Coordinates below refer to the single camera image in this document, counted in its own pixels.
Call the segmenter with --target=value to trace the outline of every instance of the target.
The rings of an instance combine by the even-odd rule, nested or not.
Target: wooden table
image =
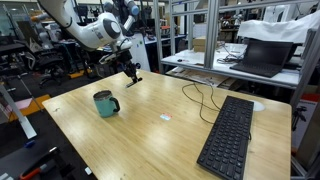
[[[130,79],[120,73],[44,102],[44,106],[98,179],[218,179],[196,161],[212,125],[199,117],[200,105],[181,91],[191,82],[140,71],[144,79],[126,89]],[[121,106],[118,114],[101,118],[93,94],[109,89]],[[199,85],[210,101],[211,88]],[[201,101],[192,86],[186,93]],[[254,112],[244,179],[289,179],[291,107],[250,95],[214,89],[221,106],[227,95],[263,103]],[[172,115],[169,121],[162,113]],[[204,108],[205,119],[218,113]]]

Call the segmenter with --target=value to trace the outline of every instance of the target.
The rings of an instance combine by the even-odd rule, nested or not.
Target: shelving unit
[[[313,39],[312,45],[309,49],[309,53],[305,58],[304,66],[302,67],[300,75],[297,75],[298,81],[294,82],[293,85],[289,85],[283,81],[273,82],[272,80],[268,80],[267,78],[259,78],[259,77],[252,77],[244,74],[234,73],[232,71],[227,71],[225,69],[214,68],[214,57],[215,57],[215,44],[217,41],[217,34],[218,34],[218,14],[219,12],[225,11],[234,11],[238,9],[250,9],[250,8],[257,8],[257,7],[265,7],[265,6],[275,6],[275,5],[283,5],[283,4],[295,4],[295,3],[305,3],[305,2],[315,2],[315,0],[273,0],[273,1],[262,1],[262,2],[255,2],[255,3],[248,3],[248,4],[241,4],[241,5],[233,5],[233,6],[221,6],[219,7],[219,1],[208,1],[208,8],[206,9],[194,9],[194,2],[197,0],[169,0],[169,8],[170,8],[170,22],[173,22],[173,18],[175,16],[188,16],[188,22],[191,24],[193,22],[193,15],[194,14],[207,14],[207,32],[206,32],[206,52],[204,54],[203,59],[203,66],[194,66],[190,64],[183,64],[177,61],[166,61],[168,59],[175,59],[179,58],[179,55],[176,55],[175,52],[175,41],[173,40],[174,37],[174,30],[173,26],[171,28],[171,54],[172,56],[163,59],[162,52],[158,51],[158,59],[159,61],[159,69],[161,73],[163,72],[163,64],[172,65],[172,66],[181,66],[184,68],[189,69],[196,69],[199,71],[210,72],[213,74],[220,74],[230,77],[235,77],[243,80],[249,80],[253,82],[259,82],[264,84],[275,85],[278,87],[286,87],[289,89],[294,89],[295,92],[291,98],[290,104],[295,109],[296,105],[298,104],[301,95],[305,87],[308,84],[308,80],[310,79],[314,67],[316,66],[318,60],[320,59],[320,28],[318,28],[315,38]],[[173,7],[176,5],[187,4],[188,5],[188,12],[173,12]],[[159,13],[155,12],[155,19],[159,21]],[[189,26],[188,29],[189,34],[193,34],[193,27]],[[156,34],[160,37],[160,28],[156,27]],[[189,41],[189,50],[192,49],[192,41],[193,37],[188,36]]]

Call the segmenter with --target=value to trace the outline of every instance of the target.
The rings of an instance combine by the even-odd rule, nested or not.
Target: table leg
[[[12,108],[12,111],[18,116],[21,127],[24,130],[24,133],[27,135],[28,139],[35,137],[37,133],[31,126],[29,120],[27,119],[27,117],[22,115],[22,113],[20,112],[20,110],[18,109],[13,99],[11,98],[11,96],[9,95],[9,93],[4,88],[3,85],[0,85],[0,92],[3,94],[4,99],[8,102],[8,104]]]

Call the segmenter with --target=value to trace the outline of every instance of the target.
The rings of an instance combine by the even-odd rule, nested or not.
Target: laptop screen
[[[250,40],[243,62],[266,63],[282,66],[287,60],[292,46],[292,42]]]

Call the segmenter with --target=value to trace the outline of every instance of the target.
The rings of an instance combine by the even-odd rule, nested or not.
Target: floor
[[[27,84],[34,97],[39,97],[45,94],[49,94],[51,97],[54,97],[95,82],[100,78],[88,79],[86,76],[81,76],[75,79],[69,79],[65,77],[63,78],[61,86],[57,86],[56,82],[52,81],[48,82],[48,84],[45,84],[42,89],[40,89],[38,86],[40,79],[41,77],[32,74],[28,74],[27,76],[23,77],[23,81],[25,84]],[[11,93],[11,96],[15,101],[30,98],[30,95],[28,95],[28,92],[18,79],[10,80],[7,88],[9,87],[16,88],[16,91]],[[87,167],[87,165],[46,111],[39,111],[31,114],[28,116],[28,119],[38,134],[35,138],[33,138],[35,142],[37,139],[45,139],[49,146],[59,147],[61,150],[60,155],[64,161],[75,167],[75,169],[72,171],[72,176],[74,179],[96,179],[94,175],[88,176],[85,173],[84,169]],[[25,136],[18,121],[0,124],[0,158],[6,156],[10,152],[22,148],[24,144],[29,141],[30,140],[28,140]]]

